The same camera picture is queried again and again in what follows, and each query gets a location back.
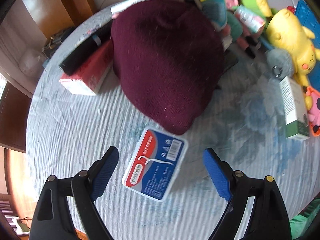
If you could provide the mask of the blue dental floss box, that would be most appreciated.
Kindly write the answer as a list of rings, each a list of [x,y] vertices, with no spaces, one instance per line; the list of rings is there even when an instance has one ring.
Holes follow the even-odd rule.
[[[122,185],[163,202],[178,176],[188,147],[188,141],[182,137],[146,127],[125,170]]]

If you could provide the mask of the black cylinder bottle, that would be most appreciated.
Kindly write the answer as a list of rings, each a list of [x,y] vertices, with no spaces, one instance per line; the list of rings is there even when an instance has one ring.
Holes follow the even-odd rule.
[[[81,65],[111,37],[113,19],[80,43],[59,65],[68,76],[73,75]]]

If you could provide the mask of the green white carton box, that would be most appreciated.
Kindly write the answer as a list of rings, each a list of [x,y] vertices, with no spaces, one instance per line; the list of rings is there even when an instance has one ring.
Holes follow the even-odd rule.
[[[308,111],[302,88],[288,76],[280,81],[279,86],[284,105],[286,137],[299,141],[309,139]]]

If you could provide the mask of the pink pig plush orange dress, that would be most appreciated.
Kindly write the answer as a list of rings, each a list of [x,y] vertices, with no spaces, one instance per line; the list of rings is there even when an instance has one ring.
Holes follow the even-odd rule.
[[[311,86],[303,86],[304,100],[308,111],[309,125],[314,137],[319,137],[320,126],[320,94]]]

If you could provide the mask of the red white box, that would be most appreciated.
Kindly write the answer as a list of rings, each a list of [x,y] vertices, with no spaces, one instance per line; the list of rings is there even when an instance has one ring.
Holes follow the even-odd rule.
[[[95,96],[113,66],[113,42],[105,42],[71,76],[62,74],[59,83],[73,95]]]

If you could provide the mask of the yellow Pikachu plush toy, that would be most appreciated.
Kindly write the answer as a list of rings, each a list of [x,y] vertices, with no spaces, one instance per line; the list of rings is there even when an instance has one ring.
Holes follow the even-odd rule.
[[[301,25],[299,19],[288,9],[281,9],[274,14],[267,0],[256,0],[256,3],[266,18],[271,17],[266,28],[268,41],[290,54],[295,69],[294,79],[301,86],[310,86],[307,75],[319,61],[319,49],[312,42],[314,33]]]

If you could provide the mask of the maroon knit beanie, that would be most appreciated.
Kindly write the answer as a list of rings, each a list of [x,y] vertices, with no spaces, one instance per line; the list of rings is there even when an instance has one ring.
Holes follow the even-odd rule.
[[[112,23],[113,69],[129,101],[166,131],[184,134],[224,70],[219,34],[196,6],[149,0]]]

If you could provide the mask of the colourful snack box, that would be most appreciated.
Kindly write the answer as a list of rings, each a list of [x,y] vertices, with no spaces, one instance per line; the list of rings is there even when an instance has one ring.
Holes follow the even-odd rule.
[[[255,14],[248,8],[240,5],[236,8],[234,15],[243,23],[252,33],[259,33],[264,30],[265,20]]]

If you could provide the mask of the green frog plush toy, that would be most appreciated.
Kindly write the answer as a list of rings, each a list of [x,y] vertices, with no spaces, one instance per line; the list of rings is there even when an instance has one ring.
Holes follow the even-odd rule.
[[[256,0],[241,0],[241,5],[249,9],[250,11],[254,12],[255,14],[259,15],[263,20],[266,22],[266,26],[269,24],[271,17],[266,18],[261,10],[259,9]]]

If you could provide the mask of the grey furry pompom keychain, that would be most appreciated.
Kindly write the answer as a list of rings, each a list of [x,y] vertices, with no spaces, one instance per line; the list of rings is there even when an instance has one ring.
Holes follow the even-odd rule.
[[[271,73],[279,80],[285,77],[293,77],[295,72],[290,54],[280,48],[268,50],[265,53],[267,64],[271,67]]]

